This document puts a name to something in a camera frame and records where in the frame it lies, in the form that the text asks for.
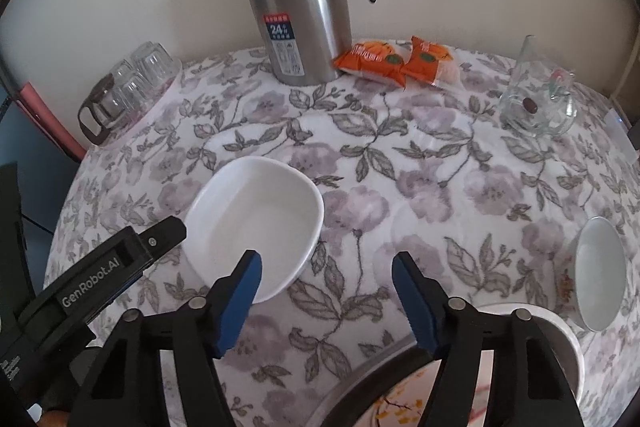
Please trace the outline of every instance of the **upside-down glass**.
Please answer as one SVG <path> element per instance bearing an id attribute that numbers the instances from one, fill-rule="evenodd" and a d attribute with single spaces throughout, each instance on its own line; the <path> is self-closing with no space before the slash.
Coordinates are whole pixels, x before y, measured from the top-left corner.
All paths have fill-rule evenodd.
<path id="1" fill-rule="evenodd" d="M 154 90 L 164 91 L 166 84 L 180 71 L 180 61 L 171 57 L 158 42 L 145 42 L 132 54 L 131 60 L 138 71 L 151 83 Z"/>
<path id="2" fill-rule="evenodd" d="M 500 117 L 529 136 L 557 136 L 574 123 L 577 106 L 571 95 L 574 73 L 534 35 L 524 39 L 509 86 L 500 97 Z"/>

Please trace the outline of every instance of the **square white bowl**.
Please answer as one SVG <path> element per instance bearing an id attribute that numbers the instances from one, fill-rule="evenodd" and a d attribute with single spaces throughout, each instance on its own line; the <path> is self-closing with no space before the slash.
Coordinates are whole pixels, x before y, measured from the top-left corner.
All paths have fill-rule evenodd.
<path id="1" fill-rule="evenodd" d="M 322 196 L 309 178 L 276 160 L 245 156 L 202 188 L 185 219 L 182 247 L 209 286 L 229 275 L 245 250 L 257 251 L 262 257 L 258 303 L 302 272 L 323 219 Z"/>

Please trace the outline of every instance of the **round table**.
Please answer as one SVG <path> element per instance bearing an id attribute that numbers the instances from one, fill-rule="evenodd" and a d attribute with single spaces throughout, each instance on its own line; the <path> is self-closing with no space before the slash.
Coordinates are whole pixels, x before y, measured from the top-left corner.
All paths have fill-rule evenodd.
<path id="1" fill-rule="evenodd" d="M 323 194 L 320 241 L 286 292 L 252 307 L 216 367 L 238 425 L 304 425 L 340 379 L 410 333 L 391 283 L 396 252 L 411 252 L 475 306 L 519 301 L 562 314 L 571 290 L 561 280 L 563 249 L 588 217 L 605 216 L 628 256 L 625 298 L 606 331 L 574 330 L 586 362 L 585 424 L 613 425 L 640 384 L 638 170 L 607 137 L 609 103 L 598 93 L 575 86 L 578 118 L 564 136 L 518 136 L 496 110 L 513 61 L 452 52 L 465 87 L 457 92 L 349 75 L 298 89 L 275 79 L 263 48 L 187 64 L 148 124 L 86 154 L 46 282 L 127 225 L 184 217 L 235 158 L 294 166 Z M 206 292 L 176 248 L 92 329 L 103 342 L 125 309 L 172 311 Z M 171 358 L 163 370 L 170 416 L 183 425 Z"/>

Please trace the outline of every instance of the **red object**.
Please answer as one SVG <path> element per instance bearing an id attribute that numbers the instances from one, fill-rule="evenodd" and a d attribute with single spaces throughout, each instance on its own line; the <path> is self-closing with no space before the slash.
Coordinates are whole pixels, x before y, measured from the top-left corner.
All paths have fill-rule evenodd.
<path id="1" fill-rule="evenodd" d="M 24 105 L 22 110 L 53 143 L 78 160 L 84 158 L 86 150 L 53 115 L 31 83 L 28 82 L 20 91 L 20 101 L 22 103 L 18 103 L 18 105 Z"/>

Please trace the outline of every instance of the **thermos label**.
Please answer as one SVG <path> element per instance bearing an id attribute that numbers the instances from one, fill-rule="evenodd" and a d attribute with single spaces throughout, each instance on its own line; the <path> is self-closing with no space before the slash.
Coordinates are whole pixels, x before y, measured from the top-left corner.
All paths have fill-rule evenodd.
<path id="1" fill-rule="evenodd" d="M 291 76 L 304 76 L 305 69 L 302 67 L 289 14 L 274 13 L 265 15 L 263 19 L 282 73 Z"/>

